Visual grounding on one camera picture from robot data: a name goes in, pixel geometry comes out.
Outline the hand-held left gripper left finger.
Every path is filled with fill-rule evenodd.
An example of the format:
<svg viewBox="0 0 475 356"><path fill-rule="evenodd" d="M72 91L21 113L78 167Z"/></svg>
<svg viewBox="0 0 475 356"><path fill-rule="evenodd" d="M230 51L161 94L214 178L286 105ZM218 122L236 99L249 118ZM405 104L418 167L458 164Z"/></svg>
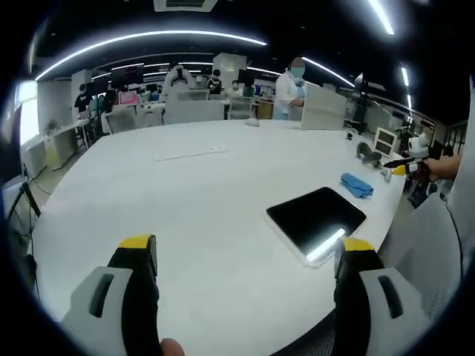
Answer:
<svg viewBox="0 0 475 356"><path fill-rule="evenodd" d="M87 355L161 355L156 237L123 240L73 291L61 326Z"/></svg>

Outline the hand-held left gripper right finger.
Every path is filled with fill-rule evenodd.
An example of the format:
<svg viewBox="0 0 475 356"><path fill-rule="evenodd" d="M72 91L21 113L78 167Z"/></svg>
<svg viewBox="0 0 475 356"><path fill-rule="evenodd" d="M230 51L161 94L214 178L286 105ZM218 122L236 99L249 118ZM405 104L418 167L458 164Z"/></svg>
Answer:
<svg viewBox="0 0 475 356"><path fill-rule="evenodd" d="M422 296L365 240L335 246L334 355L405 355L428 326Z"/></svg>

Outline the person's left hand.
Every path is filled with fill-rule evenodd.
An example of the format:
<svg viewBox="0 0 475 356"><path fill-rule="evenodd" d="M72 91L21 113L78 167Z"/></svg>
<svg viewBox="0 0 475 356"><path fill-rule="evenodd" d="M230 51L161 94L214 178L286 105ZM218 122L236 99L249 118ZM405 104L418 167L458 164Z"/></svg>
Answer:
<svg viewBox="0 0 475 356"><path fill-rule="evenodd" d="M164 338L160 343L163 356L185 356L183 347L172 338Z"/></svg>

